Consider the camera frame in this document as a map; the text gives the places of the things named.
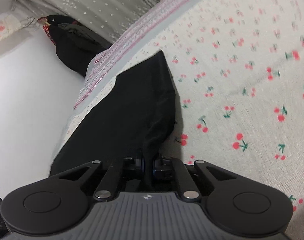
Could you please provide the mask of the black pants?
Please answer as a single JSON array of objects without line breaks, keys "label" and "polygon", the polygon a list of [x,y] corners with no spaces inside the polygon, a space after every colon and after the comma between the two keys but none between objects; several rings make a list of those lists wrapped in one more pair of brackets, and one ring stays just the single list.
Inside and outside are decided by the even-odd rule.
[{"label": "black pants", "polygon": [[100,160],[155,160],[175,125],[175,89],[162,51],[119,74],[55,157],[50,175]]}]

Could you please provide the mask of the pink striped blanket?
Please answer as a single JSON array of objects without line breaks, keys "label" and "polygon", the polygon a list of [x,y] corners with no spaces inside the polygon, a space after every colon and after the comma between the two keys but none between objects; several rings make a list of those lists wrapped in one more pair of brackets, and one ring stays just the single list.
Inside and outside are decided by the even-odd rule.
[{"label": "pink striped blanket", "polygon": [[146,37],[147,33],[159,26],[188,1],[162,0],[122,34],[109,49],[99,53],[93,59],[93,67],[85,78],[85,85],[80,91],[73,108],[76,109],[90,95],[96,85],[106,76],[106,73],[142,38]]}]

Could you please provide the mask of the cherry print bed sheet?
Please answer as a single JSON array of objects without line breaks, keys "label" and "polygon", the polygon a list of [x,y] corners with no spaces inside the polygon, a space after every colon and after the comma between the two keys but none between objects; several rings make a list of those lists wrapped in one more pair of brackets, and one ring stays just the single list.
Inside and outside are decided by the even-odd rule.
[{"label": "cherry print bed sheet", "polygon": [[162,51],[176,122],[161,147],[285,193],[304,239],[304,0],[189,0],[130,49],[73,111],[58,151],[117,76]]}]

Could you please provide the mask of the black clothes pile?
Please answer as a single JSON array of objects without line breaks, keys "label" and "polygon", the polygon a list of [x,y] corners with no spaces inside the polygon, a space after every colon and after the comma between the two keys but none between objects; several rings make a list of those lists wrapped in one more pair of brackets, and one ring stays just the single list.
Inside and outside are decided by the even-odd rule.
[{"label": "black clothes pile", "polygon": [[60,61],[83,77],[92,59],[112,46],[111,42],[69,16],[48,15],[40,17],[38,23],[55,45]]}]

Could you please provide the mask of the white pink floor mat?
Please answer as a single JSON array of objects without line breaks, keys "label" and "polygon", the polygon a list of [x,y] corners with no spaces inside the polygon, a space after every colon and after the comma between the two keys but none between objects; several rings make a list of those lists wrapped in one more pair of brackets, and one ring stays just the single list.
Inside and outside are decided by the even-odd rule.
[{"label": "white pink floor mat", "polygon": [[13,15],[0,19],[0,41],[22,29],[21,22]]}]

